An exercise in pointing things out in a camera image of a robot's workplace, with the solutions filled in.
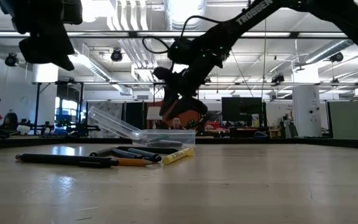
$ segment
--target television screen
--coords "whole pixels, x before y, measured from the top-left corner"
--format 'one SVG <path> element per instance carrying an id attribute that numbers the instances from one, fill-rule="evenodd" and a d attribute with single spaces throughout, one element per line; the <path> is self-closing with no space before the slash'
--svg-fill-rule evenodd
<path id="1" fill-rule="evenodd" d="M 262 117 L 261 98 L 222 97 L 223 121 L 248 121 L 252 114 Z"/>

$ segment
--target wooden table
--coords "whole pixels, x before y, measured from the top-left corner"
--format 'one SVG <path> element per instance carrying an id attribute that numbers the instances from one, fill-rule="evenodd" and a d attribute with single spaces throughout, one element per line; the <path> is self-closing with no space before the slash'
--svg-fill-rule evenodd
<path id="1" fill-rule="evenodd" d="M 14 158 L 111 146 L 0 149 L 0 224 L 358 223 L 358 149 L 202 145 L 169 166 L 110 169 Z"/>

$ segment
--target yellow highlighter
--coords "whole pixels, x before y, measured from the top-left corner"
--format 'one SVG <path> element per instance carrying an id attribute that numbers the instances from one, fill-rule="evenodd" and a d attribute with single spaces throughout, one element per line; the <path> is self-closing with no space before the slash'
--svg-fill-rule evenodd
<path id="1" fill-rule="evenodd" d="M 170 155 L 165 156 L 162 159 L 162 163 L 164 165 L 168 165 L 171 164 L 172 162 L 175 162 L 181 158 L 184 158 L 186 156 L 193 156 L 194 155 L 194 149 L 193 148 L 186 148 L 186 149 L 182 149 L 179 150 L 177 152 L 174 152 Z"/>

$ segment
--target robotic arm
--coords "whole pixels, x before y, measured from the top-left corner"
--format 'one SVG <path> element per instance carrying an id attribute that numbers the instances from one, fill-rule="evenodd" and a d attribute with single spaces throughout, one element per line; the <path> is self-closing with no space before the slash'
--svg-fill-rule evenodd
<path id="1" fill-rule="evenodd" d="M 193 40 L 180 37 L 174 41 L 168 49 L 168 58 L 173 63 L 189 67 L 180 73 L 172 73 L 172 68 L 158 67 L 154 70 L 154 75 L 165 80 L 166 84 L 160 115 L 171 119 L 188 110 L 206 114 L 208 108 L 193 98 L 197 89 L 204 84 L 214 66 L 223 67 L 223 61 L 243 33 L 281 7 L 310 12 L 322 20 L 333 22 L 358 45 L 358 5 L 353 0 L 255 0 L 233 19 L 213 21 L 218 24 L 205 34 Z"/>
<path id="2" fill-rule="evenodd" d="M 19 42 L 27 62 L 74 69 L 67 55 L 75 51 L 63 24 L 82 23 L 80 0 L 0 0 L 0 8 L 11 15 L 18 33 L 30 33 L 29 38 Z"/>

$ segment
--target ceiling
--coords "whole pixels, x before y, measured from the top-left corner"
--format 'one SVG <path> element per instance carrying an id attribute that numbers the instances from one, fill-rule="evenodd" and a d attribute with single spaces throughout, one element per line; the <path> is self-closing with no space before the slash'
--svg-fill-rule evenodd
<path id="1" fill-rule="evenodd" d="M 94 0 L 96 2 L 108 2 L 109 0 Z M 247 1 L 236 0 L 209 0 L 205 10 L 205 16 L 218 21 L 231 19 L 241 13 L 241 9 L 246 6 Z M 84 22 L 79 26 L 67 25 L 67 31 L 84 30 L 110 30 L 107 25 L 107 19 L 104 11 L 96 12 L 98 17 L 94 22 Z M 165 13 L 163 0 L 147 1 L 147 26 L 149 30 L 166 30 Z M 204 22 L 201 30 L 208 30 L 214 24 Z M 251 31 L 270 31 L 270 32 L 340 32 L 340 30 L 329 22 L 317 19 L 315 16 L 304 12 L 296 12 L 290 9 L 281 9 L 266 21 L 255 26 Z M 13 30 L 10 17 L 4 15 L 0 10 L 0 30 Z M 18 52 L 18 41 L 20 39 L 0 39 L 0 55 L 6 55 L 9 52 Z M 228 58 L 223 69 L 214 68 L 210 77 L 212 82 L 234 82 L 243 81 L 261 82 L 263 75 L 270 82 L 273 73 L 269 73 L 273 68 L 283 63 L 283 60 L 294 57 L 295 55 L 310 54 L 319 49 L 331 40 L 323 39 L 240 39 L 232 48 L 233 54 Z M 122 42 L 118 39 L 73 39 L 73 45 L 81 52 L 85 44 L 89 47 L 89 57 L 96 62 L 104 71 L 107 71 L 115 81 L 133 82 L 136 81 L 132 71 L 132 62 L 123 50 Z M 164 46 L 157 41 L 152 40 L 151 45 L 154 50 L 164 50 Z M 112 62 L 110 55 L 113 49 L 120 48 L 123 52 L 121 62 Z M 333 77 L 340 76 L 358 70 L 358 46 L 352 45 L 343 50 L 345 63 L 319 62 L 319 78 L 321 81 L 332 80 Z M 166 55 L 155 55 L 157 63 L 162 66 L 170 66 Z M 72 72 L 60 70 L 61 77 L 73 77 L 78 81 L 92 82 L 100 79 L 86 66 L 75 63 L 76 69 Z M 290 64 L 283 69 L 286 82 L 291 81 Z M 350 76 L 346 82 L 358 82 L 358 75 Z M 89 87 L 92 90 L 113 90 L 111 86 L 94 85 Z M 247 89 L 246 86 L 204 86 L 204 89 L 231 88 Z M 342 90 L 353 90 L 353 86 L 343 88 Z"/>

